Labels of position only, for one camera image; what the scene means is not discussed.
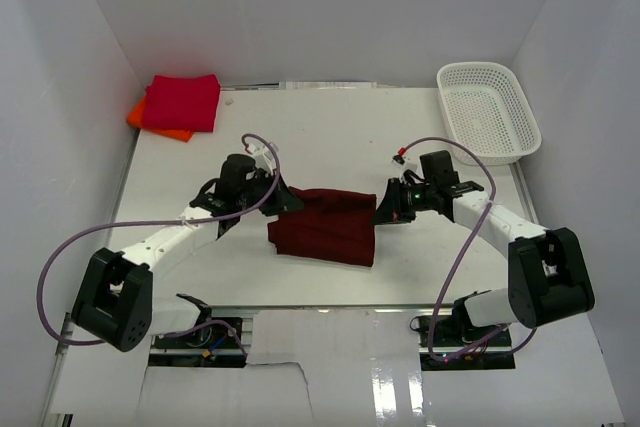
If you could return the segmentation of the dark red t-shirt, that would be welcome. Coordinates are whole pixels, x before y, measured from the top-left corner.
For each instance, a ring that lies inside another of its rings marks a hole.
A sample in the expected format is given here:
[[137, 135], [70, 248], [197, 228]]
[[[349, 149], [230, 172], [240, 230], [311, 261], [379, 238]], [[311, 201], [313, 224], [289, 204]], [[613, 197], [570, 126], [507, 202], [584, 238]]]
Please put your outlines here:
[[303, 201], [304, 208], [283, 213], [267, 225], [268, 240], [279, 255], [373, 266], [374, 194], [335, 189], [291, 191]]

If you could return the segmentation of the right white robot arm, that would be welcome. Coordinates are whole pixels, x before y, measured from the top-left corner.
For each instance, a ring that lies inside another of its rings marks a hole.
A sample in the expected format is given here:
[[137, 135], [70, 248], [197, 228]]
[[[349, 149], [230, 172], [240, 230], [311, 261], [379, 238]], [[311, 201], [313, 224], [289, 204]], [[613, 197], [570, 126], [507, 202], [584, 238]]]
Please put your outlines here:
[[507, 263], [506, 288], [456, 300], [434, 332], [472, 346], [499, 326], [519, 323], [534, 329], [594, 308], [595, 294], [573, 231], [547, 229], [496, 204], [480, 184], [460, 180], [445, 150], [422, 155], [420, 164], [421, 177], [404, 169], [400, 177], [388, 179], [374, 224], [408, 224], [418, 213], [433, 211], [468, 228]]

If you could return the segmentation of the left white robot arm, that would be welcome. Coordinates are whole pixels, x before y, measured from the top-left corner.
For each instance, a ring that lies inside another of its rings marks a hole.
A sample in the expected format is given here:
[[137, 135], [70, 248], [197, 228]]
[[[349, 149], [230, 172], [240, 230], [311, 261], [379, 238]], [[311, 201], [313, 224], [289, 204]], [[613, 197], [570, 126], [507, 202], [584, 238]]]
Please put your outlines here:
[[215, 321], [203, 301], [178, 293], [161, 298], [155, 284], [190, 255], [221, 239], [253, 211], [266, 217], [302, 209], [287, 187], [271, 147], [231, 154], [218, 177], [205, 183], [181, 215], [146, 239], [119, 251], [102, 248], [90, 258], [71, 319], [121, 352], [146, 337], [182, 338], [199, 346]]

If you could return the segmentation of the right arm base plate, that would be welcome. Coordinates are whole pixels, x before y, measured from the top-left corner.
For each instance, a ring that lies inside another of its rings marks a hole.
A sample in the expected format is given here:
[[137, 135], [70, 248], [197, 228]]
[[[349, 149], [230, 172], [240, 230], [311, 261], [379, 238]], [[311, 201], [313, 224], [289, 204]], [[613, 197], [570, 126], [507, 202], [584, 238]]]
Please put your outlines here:
[[508, 331], [503, 331], [496, 337], [476, 347], [462, 357], [449, 360], [454, 353], [472, 340], [466, 342], [455, 329], [437, 327], [434, 335], [433, 350], [444, 357], [442, 362], [435, 361], [428, 353], [428, 327], [430, 317], [426, 315], [415, 316], [409, 323], [409, 329], [419, 336], [420, 365], [423, 372], [454, 372], [454, 371], [489, 371], [489, 370], [513, 370], [516, 368], [512, 349], [511, 336]]

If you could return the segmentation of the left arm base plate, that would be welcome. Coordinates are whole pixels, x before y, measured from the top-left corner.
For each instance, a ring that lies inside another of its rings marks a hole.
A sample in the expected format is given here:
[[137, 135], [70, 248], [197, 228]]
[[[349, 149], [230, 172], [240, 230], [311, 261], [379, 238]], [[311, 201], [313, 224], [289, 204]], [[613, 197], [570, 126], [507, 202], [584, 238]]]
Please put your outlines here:
[[175, 368], [244, 368], [242, 353], [232, 331], [248, 349], [249, 340], [244, 340], [243, 319], [225, 317], [221, 321], [230, 325], [208, 326], [194, 334], [180, 338], [156, 337], [148, 357], [150, 367]]

